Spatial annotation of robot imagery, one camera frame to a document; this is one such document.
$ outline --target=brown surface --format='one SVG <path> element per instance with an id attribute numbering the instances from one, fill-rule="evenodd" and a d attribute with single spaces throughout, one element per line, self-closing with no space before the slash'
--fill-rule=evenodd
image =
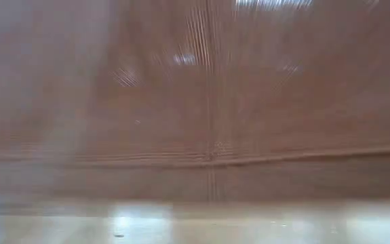
<path id="1" fill-rule="evenodd" d="M 10 4 L 0 190 L 390 196 L 390 1 Z"/>

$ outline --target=floor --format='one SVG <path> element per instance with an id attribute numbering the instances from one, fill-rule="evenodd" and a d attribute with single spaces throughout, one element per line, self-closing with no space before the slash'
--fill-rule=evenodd
<path id="1" fill-rule="evenodd" d="M 0 196 L 0 243 L 390 244 L 390 201 L 172 205 Z"/>

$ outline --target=white floor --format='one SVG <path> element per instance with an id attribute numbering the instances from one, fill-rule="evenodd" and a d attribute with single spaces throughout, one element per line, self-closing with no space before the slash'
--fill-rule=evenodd
<path id="1" fill-rule="evenodd" d="M 390 244 L 390 201 L 275 205 L 45 201 L 2 211 L 0 243 Z"/>

